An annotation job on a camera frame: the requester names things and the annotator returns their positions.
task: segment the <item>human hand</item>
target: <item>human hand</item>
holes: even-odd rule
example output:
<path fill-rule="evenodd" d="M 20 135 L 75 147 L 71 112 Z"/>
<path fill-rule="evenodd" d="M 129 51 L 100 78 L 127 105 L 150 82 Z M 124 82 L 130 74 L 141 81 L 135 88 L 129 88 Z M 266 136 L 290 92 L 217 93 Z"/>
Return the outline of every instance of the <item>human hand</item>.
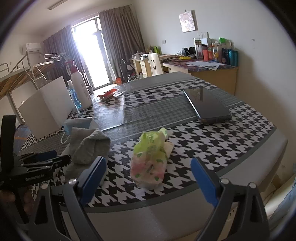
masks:
<path fill-rule="evenodd" d="M 13 192 L 6 191 L 6 190 L 0 190 L 0 199 L 7 202 L 14 202 L 15 201 L 15 195 Z M 31 214 L 33 210 L 33 204 L 34 199 L 31 194 L 30 187 L 27 188 L 25 194 L 24 194 L 24 211 L 27 214 Z"/>

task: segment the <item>table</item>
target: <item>table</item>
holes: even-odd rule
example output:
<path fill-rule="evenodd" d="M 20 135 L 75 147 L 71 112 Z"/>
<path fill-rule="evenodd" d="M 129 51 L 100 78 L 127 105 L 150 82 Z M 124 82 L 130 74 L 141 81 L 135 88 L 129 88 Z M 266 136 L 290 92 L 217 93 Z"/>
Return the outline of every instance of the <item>table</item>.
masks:
<path fill-rule="evenodd" d="M 152 76 L 151 68 L 148 59 L 130 59 L 134 66 L 137 75 L 142 72 L 144 78 Z M 173 72 L 183 72 L 185 74 L 190 74 L 194 77 L 205 80 L 217 87 L 227 91 L 230 94 L 235 94 L 235 87 L 237 81 L 237 70 L 238 67 L 231 65 L 221 65 L 216 71 L 196 66 L 188 66 L 187 62 L 194 62 L 196 59 L 191 60 L 179 60 L 171 59 L 168 61 L 162 61 L 164 71 Z"/>
<path fill-rule="evenodd" d="M 233 117 L 225 123 L 203 125 L 183 95 L 184 88 L 203 86 L 226 106 Z M 281 162 L 287 139 L 248 104 L 216 86 L 185 73 L 162 74 L 117 87 L 123 96 L 93 106 L 69 118 L 92 116 L 111 138 L 108 174 L 85 208 L 105 240 L 163 241 L 194 233 L 212 211 L 190 170 L 199 156 L 209 169 L 232 183 L 255 182 L 264 191 Z M 155 190 L 137 188 L 129 176 L 134 145 L 143 131 L 168 129 L 175 147 L 163 183 Z M 30 136 L 20 155 L 55 149 L 63 132 L 36 140 Z M 62 171 L 51 180 L 61 184 Z M 63 210 L 66 223 L 69 216 Z"/>

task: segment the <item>bed frame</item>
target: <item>bed frame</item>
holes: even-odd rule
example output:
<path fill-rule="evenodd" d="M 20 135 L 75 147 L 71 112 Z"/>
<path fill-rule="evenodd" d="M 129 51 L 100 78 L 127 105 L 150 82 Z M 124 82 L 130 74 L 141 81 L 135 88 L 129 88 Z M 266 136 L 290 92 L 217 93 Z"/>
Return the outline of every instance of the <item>bed frame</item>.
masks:
<path fill-rule="evenodd" d="M 0 66 L 3 66 L 3 65 L 7 66 L 5 69 L 0 70 L 0 73 L 6 70 L 8 71 L 8 75 L 0 78 L 0 99 L 2 99 L 5 96 L 8 97 L 8 100 L 13 108 L 14 113 L 17 115 L 17 119 L 20 124 L 24 123 L 24 120 L 15 105 L 11 92 L 27 82 L 32 82 L 35 89 L 38 90 L 38 87 L 36 85 L 36 80 L 44 78 L 47 81 L 44 74 L 46 74 L 48 71 L 50 71 L 54 67 L 55 60 L 59 61 L 61 57 L 66 55 L 65 53 L 44 54 L 44 59 L 45 59 L 44 63 L 31 65 L 29 54 L 32 52 L 37 52 L 40 55 L 43 55 L 38 50 L 34 50 L 34 51 L 27 50 L 26 54 L 20 59 L 20 61 L 15 65 L 15 67 L 11 71 L 9 70 L 8 63 L 0 64 Z M 24 67 L 23 60 L 25 58 L 27 58 L 27 61 L 28 61 L 27 67 Z"/>

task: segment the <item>smartphone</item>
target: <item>smartphone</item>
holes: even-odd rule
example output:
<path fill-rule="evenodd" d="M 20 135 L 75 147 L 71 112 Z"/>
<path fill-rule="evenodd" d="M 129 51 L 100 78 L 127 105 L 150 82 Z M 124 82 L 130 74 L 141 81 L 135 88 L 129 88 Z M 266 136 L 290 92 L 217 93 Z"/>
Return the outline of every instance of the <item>smartphone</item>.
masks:
<path fill-rule="evenodd" d="M 231 113 L 204 88 L 183 90 L 202 123 L 214 124 L 231 119 Z"/>

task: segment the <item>canvas picture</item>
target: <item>canvas picture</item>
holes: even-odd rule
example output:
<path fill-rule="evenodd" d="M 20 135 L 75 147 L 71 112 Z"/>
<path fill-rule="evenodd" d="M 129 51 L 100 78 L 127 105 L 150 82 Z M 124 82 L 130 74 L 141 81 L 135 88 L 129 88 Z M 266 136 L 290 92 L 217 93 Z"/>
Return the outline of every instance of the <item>canvas picture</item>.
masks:
<path fill-rule="evenodd" d="M 180 14 L 179 18 L 180 18 L 183 33 L 197 30 L 191 10 Z"/>

